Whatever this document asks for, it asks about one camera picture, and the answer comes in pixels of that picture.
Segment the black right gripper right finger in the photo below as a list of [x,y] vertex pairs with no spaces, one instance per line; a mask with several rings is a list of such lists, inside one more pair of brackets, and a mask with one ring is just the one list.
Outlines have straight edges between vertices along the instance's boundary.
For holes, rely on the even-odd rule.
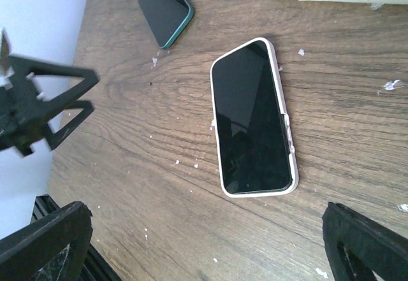
[[335,280],[407,280],[407,238],[341,203],[329,202],[322,220]]

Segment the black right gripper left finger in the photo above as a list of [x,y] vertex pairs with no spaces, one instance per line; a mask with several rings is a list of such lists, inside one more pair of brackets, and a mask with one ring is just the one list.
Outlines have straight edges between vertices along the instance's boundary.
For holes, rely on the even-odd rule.
[[91,211],[74,201],[1,239],[1,280],[78,280]]

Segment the teal blue phone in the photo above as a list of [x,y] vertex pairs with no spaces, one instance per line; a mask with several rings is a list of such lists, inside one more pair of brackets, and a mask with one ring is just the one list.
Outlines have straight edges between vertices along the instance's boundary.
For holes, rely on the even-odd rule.
[[189,0],[138,0],[150,30],[163,50],[169,49],[194,16]]

